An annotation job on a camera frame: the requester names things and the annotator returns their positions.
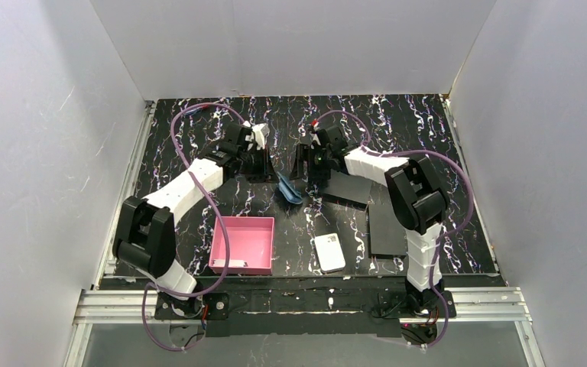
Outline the blue leather card holder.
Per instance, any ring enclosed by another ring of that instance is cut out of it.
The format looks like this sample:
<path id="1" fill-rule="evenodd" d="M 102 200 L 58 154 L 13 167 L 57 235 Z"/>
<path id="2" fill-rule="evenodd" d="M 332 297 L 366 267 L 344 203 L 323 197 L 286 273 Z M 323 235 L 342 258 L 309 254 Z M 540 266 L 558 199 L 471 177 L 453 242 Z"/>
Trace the blue leather card holder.
<path id="1" fill-rule="evenodd" d="M 291 204 L 300 205 L 303 202 L 302 195 L 295 188 L 292 182 L 284 174 L 277 172 L 277 188 L 284 196 L 284 199 Z"/>

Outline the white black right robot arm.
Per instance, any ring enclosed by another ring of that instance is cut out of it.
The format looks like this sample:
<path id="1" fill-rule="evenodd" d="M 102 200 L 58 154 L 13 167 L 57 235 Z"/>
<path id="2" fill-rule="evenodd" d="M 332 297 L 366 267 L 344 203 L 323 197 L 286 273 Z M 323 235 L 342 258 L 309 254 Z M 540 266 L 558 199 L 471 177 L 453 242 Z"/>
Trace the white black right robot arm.
<path id="1" fill-rule="evenodd" d="M 409 259 L 405 298 L 383 313 L 398 310 L 420 313 L 436 309 L 444 292 L 439 268 L 439 237 L 449 206 L 446 190 L 427 158 L 380 153 L 348 142 L 339 126 L 308 125 L 297 144 L 290 178 L 306 174 L 310 180 L 328 180 L 332 171 L 369 179 L 388 189 L 392 210 L 404 227 Z"/>

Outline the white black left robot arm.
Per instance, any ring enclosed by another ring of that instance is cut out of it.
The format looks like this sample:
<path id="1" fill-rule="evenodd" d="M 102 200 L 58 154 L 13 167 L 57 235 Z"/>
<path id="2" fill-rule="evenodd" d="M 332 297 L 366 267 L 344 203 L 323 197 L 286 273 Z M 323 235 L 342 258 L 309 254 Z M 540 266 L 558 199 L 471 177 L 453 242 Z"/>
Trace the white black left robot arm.
<path id="1" fill-rule="evenodd" d="M 196 279 L 177 260 L 179 221 L 210 192 L 242 175 L 250 183 L 277 183 L 268 152 L 267 124 L 232 125 L 216 149 L 193 160 L 188 168 L 159 190 L 122 203 L 112 254 L 151 279 L 176 315 L 196 317 Z M 217 274 L 270 275 L 274 218 L 231 217 L 216 220 L 209 265 Z"/>

